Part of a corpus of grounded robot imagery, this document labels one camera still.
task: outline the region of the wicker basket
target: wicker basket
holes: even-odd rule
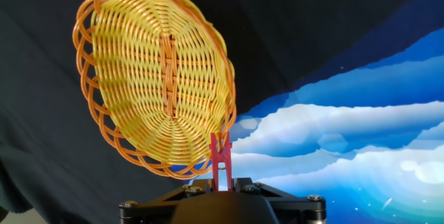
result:
[[[235,86],[225,42],[200,10],[189,0],[86,0],[76,19],[82,92],[105,140],[158,175],[209,172],[210,134],[221,153],[236,118]]]

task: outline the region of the black mount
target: black mount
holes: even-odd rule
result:
[[[325,199],[296,197],[251,178],[235,178],[233,191],[214,191],[213,179],[194,180],[150,203],[120,205],[120,224],[324,224]]]

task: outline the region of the dark fabric backdrop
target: dark fabric backdrop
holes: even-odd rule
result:
[[[34,207],[49,223],[116,223],[120,202],[147,202],[182,184],[133,166],[103,141],[71,43],[83,1],[0,0],[0,205]],[[239,113],[412,44],[324,66],[408,0],[191,1],[225,38]]]

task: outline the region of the red plastic stand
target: red plastic stand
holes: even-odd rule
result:
[[[232,175],[231,175],[231,148],[232,144],[230,142],[230,133],[227,134],[227,139],[225,140],[225,150],[221,154],[217,151],[217,138],[216,134],[211,134],[211,163],[213,169],[213,180],[214,180],[214,191],[219,191],[219,162],[225,164],[225,170],[227,173],[227,187],[228,191],[232,191]]]

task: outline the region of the bolt head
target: bolt head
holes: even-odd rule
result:
[[[320,196],[320,195],[316,195],[316,194],[309,195],[309,196],[307,196],[307,198],[308,198],[309,200],[313,200],[313,201],[322,200],[322,196]]]
[[[256,189],[257,189],[257,187],[255,185],[246,185],[246,186],[244,186],[244,191],[247,191],[247,192],[252,192],[252,191],[254,191]]]
[[[199,193],[201,191],[203,191],[203,189],[201,187],[190,187],[190,188],[186,189],[186,192],[189,192],[189,193]]]
[[[129,200],[129,201],[123,203],[122,205],[123,205],[124,207],[135,207],[135,206],[137,206],[138,204],[139,204],[139,203],[135,202],[134,200]]]

